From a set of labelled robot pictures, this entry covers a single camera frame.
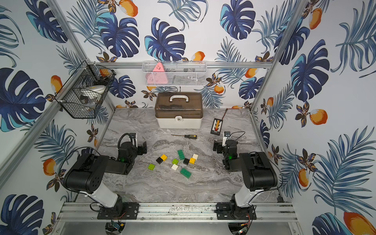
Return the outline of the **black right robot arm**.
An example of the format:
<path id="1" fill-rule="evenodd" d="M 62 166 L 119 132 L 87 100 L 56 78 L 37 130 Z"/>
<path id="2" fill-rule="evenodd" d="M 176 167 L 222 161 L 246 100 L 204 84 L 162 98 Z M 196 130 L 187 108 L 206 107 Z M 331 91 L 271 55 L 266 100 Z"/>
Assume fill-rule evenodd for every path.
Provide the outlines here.
<path id="1" fill-rule="evenodd" d="M 256 219 L 255 199 L 278 184 L 277 174 L 264 152 L 238 153 L 238 141 L 224 132 L 222 143 L 214 142 L 213 150 L 223 155 L 223 166 L 228 172 L 240 172 L 243 186 L 230 202 L 217 203 L 218 220 Z"/>

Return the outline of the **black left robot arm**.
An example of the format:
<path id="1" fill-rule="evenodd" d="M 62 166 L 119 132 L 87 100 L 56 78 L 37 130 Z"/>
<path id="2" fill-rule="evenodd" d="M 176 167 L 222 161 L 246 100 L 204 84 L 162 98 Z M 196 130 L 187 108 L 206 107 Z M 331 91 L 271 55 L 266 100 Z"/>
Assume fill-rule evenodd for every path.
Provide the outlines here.
<path id="1" fill-rule="evenodd" d="M 118 140 L 117 151 L 118 156 L 115 159 L 105 155 L 82 153 L 66 173 L 63 186 L 98 203 L 97 219 L 135 220 L 139 204 L 124 202 L 119 194 L 111 191 L 102 182 L 102 179 L 105 173 L 128 175 L 136 158 L 147 153 L 147 142 L 138 145 L 136 133 L 125 133 Z"/>

